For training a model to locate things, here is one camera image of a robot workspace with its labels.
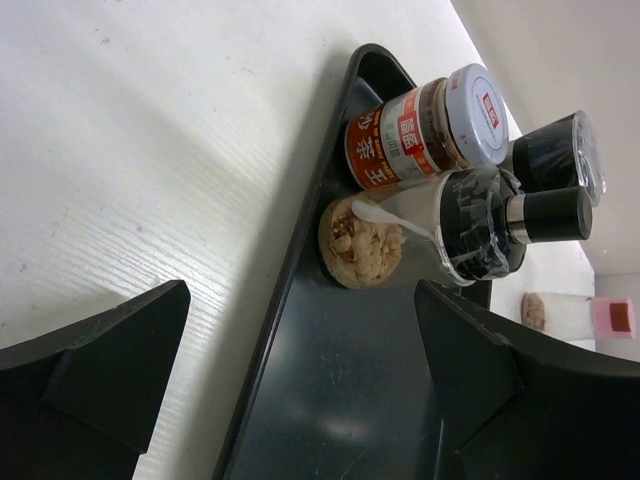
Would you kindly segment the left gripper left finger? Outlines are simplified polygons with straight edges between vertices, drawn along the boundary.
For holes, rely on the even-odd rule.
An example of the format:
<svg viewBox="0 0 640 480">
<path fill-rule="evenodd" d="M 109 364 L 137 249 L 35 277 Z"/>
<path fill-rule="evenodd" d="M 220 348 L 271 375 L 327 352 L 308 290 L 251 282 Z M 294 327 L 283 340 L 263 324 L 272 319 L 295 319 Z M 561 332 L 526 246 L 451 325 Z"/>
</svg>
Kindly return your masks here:
<svg viewBox="0 0 640 480">
<path fill-rule="evenodd" d="M 148 451 L 191 295 L 172 280 L 1 351 L 4 479 L 129 479 Z"/>
</svg>

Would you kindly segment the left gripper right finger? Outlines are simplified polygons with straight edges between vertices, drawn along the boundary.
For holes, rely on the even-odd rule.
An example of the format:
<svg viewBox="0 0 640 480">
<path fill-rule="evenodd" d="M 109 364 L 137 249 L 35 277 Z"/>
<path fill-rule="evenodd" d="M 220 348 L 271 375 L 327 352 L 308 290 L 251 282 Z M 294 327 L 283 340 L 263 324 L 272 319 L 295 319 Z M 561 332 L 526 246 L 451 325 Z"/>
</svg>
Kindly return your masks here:
<svg viewBox="0 0 640 480">
<path fill-rule="evenodd" d="M 415 308 L 445 479 L 635 479 L 639 366 L 531 330 L 435 283 Z"/>
</svg>

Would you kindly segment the pink-cap spice bottle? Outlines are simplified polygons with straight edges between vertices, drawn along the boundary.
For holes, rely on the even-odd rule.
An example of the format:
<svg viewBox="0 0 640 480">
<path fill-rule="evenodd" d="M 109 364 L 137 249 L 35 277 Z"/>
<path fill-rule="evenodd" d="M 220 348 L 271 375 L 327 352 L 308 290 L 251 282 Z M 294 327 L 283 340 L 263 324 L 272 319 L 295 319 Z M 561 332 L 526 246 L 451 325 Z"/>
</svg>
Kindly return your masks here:
<svg viewBox="0 0 640 480">
<path fill-rule="evenodd" d="M 633 303 L 624 297 L 526 293 L 521 301 L 521 322 L 563 341 L 636 336 Z"/>
</svg>

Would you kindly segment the black-cap spice bottle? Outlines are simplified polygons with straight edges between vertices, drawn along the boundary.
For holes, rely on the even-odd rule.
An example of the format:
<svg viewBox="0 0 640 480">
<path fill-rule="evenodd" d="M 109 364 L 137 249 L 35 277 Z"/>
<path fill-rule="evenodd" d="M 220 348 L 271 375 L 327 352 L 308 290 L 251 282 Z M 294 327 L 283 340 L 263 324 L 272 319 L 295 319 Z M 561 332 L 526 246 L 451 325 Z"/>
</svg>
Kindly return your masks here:
<svg viewBox="0 0 640 480">
<path fill-rule="evenodd" d="M 516 272 L 531 244 L 588 239 L 592 211 L 581 186 L 528 193 L 512 173 L 484 167 L 336 199 L 317 238 L 346 288 L 467 287 Z"/>
</svg>

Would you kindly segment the clear-lid pepper grinder bottle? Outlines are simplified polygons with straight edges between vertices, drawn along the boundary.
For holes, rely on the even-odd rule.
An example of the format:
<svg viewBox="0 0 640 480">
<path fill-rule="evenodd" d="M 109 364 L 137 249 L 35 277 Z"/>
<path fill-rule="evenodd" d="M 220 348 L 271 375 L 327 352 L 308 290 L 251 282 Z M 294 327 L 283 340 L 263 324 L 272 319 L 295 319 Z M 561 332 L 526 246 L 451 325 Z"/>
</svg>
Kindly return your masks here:
<svg viewBox="0 0 640 480">
<path fill-rule="evenodd" d="M 527 193 L 582 187 L 598 206 L 606 192 L 595 129 L 582 110 L 511 141 L 505 165 Z"/>
</svg>

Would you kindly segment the red-label white-lid jar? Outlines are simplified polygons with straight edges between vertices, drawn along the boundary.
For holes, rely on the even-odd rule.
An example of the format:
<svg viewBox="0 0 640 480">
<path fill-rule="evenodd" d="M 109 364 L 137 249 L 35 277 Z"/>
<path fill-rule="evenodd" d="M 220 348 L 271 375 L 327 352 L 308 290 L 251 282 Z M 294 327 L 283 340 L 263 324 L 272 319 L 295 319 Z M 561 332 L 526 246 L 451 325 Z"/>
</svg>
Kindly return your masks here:
<svg viewBox="0 0 640 480">
<path fill-rule="evenodd" d="M 370 190 L 497 166 L 508 143 L 501 91 L 474 63 L 356 115 L 346 125 L 344 154 L 357 184 Z"/>
</svg>

